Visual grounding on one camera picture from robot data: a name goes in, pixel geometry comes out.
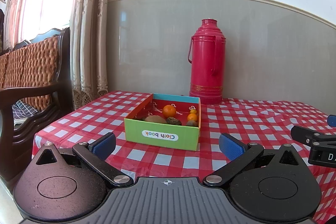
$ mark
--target cushion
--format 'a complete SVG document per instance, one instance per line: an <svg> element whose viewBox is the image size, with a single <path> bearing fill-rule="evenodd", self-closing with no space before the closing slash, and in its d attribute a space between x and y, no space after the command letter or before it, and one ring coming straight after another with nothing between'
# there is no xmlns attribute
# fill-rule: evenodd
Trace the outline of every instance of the cushion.
<svg viewBox="0 0 336 224"><path fill-rule="evenodd" d="M0 56L0 89L3 89L3 84L5 82L8 55L9 54L3 54Z"/></svg>
<svg viewBox="0 0 336 224"><path fill-rule="evenodd" d="M27 118L38 112L35 108L22 102L21 100L12 105L12 110L14 120Z"/></svg>
<svg viewBox="0 0 336 224"><path fill-rule="evenodd" d="M8 54L4 89L22 87L22 73L26 63L27 47L20 48Z"/></svg>
<svg viewBox="0 0 336 224"><path fill-rule="evenodd" d="M53 82L58 67L58 36L25 47L26 62L22 71L22 86L45 86ZM24 98L22 101L42 111L50 104L51 96Z"/></svg>

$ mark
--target circular mount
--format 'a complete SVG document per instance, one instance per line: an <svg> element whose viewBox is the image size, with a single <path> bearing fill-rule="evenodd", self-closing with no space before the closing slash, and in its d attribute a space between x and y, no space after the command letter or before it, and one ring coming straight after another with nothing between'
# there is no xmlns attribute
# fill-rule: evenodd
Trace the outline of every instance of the circular mount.
<svg viewBox="0 0 336 224"><path fill-rule="evenodd" d="M37 186L38 192L46 198L65 198L77 189L74 179L56 176L42 180Z"/></svg>
<svg viewBox="0 0 336 224"><path fill-rule="evenodd" d="M233 179L229 191L234 203L259 221L292 222L311 216L321 197L314 177L296 165L270 165Z"/></svg>

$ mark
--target ribbed black plate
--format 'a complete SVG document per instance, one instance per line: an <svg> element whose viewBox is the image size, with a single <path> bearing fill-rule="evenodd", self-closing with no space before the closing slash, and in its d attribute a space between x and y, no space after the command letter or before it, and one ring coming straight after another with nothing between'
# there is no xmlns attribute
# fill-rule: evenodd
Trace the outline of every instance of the ribbed black plate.
<svg viewBox="0 0 336 224"><path fill-rule="evenodd" d="M24 220L23 224L32 224ZM237 211L221 189L202 186L197 178L139 178L115 189L106 202L73 224L257 224ZM311 220L302 223L312 224Z"/></svg>

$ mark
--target blue gripper pad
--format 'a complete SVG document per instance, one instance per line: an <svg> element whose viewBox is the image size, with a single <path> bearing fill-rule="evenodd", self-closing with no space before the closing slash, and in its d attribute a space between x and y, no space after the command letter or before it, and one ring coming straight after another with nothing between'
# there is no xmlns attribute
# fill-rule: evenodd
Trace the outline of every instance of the blue gripper pad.
<svg viewBox="0 0 336 224"><path fill-rule="evenodd" d="M229 160L234 160L242 155L248 146L230 134L222 133L219 137L219 149Z"/></svg>
<svg viewBox="0 0 336 224"><path fill-rule="evenodd" d="M336 115L329 115L327 118L328 126L336 127Z"/></svg>
<svg viewBox="0 0 336 224"><path fill-rule="evenodd" d="M89 151L91 151L98 158L101 160L106 160L107 157L110 156L116 148L116 137L113 132L109 132L98 140L89 144L88 148Z"/></svg>

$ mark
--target wooden chair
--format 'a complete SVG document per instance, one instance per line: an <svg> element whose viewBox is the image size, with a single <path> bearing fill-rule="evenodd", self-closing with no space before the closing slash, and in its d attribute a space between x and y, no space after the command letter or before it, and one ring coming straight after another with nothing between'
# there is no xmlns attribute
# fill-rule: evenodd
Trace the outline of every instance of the wooden chair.
<svg viewBox="0 0 336 224"><path fill-rule="evenodd" d="M0 177L10 191L31 161L35 133L73 111L70 29L45 38L36 43L21 42L0 57ZM7 66L1 64L2 59L7 60ZM38 75L38 71L48 75ZM21 99L40 112L14 129L12 105Z"/></svg>
<svg viewBox="0 0 336 224"><path fill-rule="evenodd" d="M9 52L11 52L11 51L12 51L11 48L8 48L8 49L6 49L6 50L3 50L2 52L0 52L0 56L1 56L1 55L4 55L4 54L6 54L6 53L9 53Z"/></svg>
<svg viewBox="0 0 336 224"><path fill-rule="evenodd" d="M52 37L53 35L59 35L61 33L62 30L57 29L57 28L53 28L45 33L41 33L38 34L36 37L34 37L33 39L30 39L30 43L37 43L39 41L42 41L48 37Z"/></svg>

